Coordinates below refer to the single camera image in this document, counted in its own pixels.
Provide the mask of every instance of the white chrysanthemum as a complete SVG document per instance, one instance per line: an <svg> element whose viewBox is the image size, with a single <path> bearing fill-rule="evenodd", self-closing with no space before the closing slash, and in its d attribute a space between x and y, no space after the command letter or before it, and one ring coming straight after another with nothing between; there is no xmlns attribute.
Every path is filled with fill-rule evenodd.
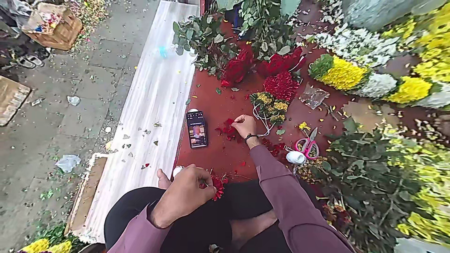
<svg viewBox="0 0 450 253"><path fill-rule="evenodd" d="M321 47L331 49L343 59L356 61L360 66L376 67L386 64L397 52L399 38L383 39L367 29L351 29L348 23L337 28L333 35L319 33L314 36Z"/></svg>
<svg viewBox="0 0 450 253"><path fill-rule="evenodd" d="M440 108L450 104L450 83L438 82L442 85L442 91L435 92L428 97L421 99L415 105Z"/></svg>
<svg viewBox="0 0 450 253"><path fill-rule="evenodd" d="M389 74L372 74L369 76L369 80L359 90L353 92L353 94L361 97L379 98L390 91L392 91L397 84L395 80Z"/></svg>

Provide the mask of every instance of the scissors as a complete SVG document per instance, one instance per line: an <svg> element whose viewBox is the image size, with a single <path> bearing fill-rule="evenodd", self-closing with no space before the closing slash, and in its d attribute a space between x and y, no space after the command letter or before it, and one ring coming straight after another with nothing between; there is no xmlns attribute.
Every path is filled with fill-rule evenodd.
<svg viewBox="0 0 450 253"><path fill-rule="evenodd" d="M300 139L295 144L295 149L302 152L306 158L310 160L314 160L319 157L319 147L314 140L316 135L317 127L311 132L308 138Z"/></svg>

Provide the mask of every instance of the stone pavement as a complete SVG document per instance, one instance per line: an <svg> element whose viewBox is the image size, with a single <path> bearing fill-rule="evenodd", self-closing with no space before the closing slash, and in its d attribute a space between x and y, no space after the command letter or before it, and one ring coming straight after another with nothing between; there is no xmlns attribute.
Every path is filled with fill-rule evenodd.
<svg viewBox="0 0 450 253"><path fill-rule="evenodd" d="M0 127L0 252L20 249L39 224L66 220L87 160L114 135L158 4L111 2L110 17L74 58L54 50L44 67L15 69L33 91ZM73 95L77 106L67 101ZM64 154L81 158L72 173L54 165Z"/></svg>

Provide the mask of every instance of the purple long-sleeve shirt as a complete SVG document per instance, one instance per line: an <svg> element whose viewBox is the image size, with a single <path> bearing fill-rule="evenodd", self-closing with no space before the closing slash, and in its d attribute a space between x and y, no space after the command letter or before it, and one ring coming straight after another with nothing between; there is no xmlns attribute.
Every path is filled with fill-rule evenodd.
<svg viewBox="0 0 450 253"><path fill-rule="evenodd" d="M250 150L259 182L279 219L293 253L351 253L348 241L322 218L295 176L263 145ZM170 227L158 229L147 219L147 207L126 226L109 253L158 253Z"/></svg>

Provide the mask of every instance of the smartphone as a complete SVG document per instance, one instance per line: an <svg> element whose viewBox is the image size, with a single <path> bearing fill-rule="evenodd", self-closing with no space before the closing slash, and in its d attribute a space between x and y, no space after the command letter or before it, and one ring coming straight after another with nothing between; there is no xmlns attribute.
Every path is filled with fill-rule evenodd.
<svg viewBox="0 0 450 253"><path fill-rule="evenodd" d="M203 112L186 113L186 123L189 131L189 145L191 148L200 148L208 146L208 136L206 133L205 118Z"/></svg>

